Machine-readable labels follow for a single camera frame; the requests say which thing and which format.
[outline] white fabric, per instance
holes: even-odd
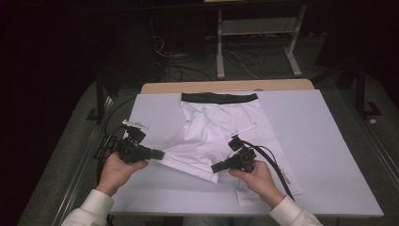
[[[62,222],[62,226],[104,226],[106,224],[106,215],[112,205],[113,201],[111,197],[93,189],[86,198],[84,204],[80,208],[73,210],[65,218]],[[311,212],[299,207],[289,197],[285,197],[284,200],[270,212],[270,217],[272,217],[281,226],[322,225]],[[193,221],[184,219],[184,222],[184,226],[201,225],[198,220]],[[196,222],[197,224],[188,224],[188,222]]]
[[[239,137],[253,145],[269,148],[284,171],[293,195],[302,192],[258,99],[226,105],[181,101],[181,108],[187,124],[163,149],[165,156],[161,164],[216,183],[218,175],[212,172],[211,166],[234,154],[228,145],[230,139],[226,137],[257,124]],[[260,154],[257,155],[256,159],[266,162]],[[279,177],[272,172],[278,187],[283,190]],[[236,194],[240,206],[261,202],[259,196],[240,180],[236,182]]]

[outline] hand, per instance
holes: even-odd
[[[147,161],[126,164],[120,160],[118,153],[112,153],[104,163],[100,183],[96,189],[113,196],[120,186],[126,184],[134,172],[142,170],[148,165]]]
[[[256,160],[253,162],[253,166],[255,169],[251,173],[230,169],[229,174],[247,183],[247,187],[257,193],[270,207],[276,207],[284,199],[284,196],[276,188],[269,167],[266,163]]]

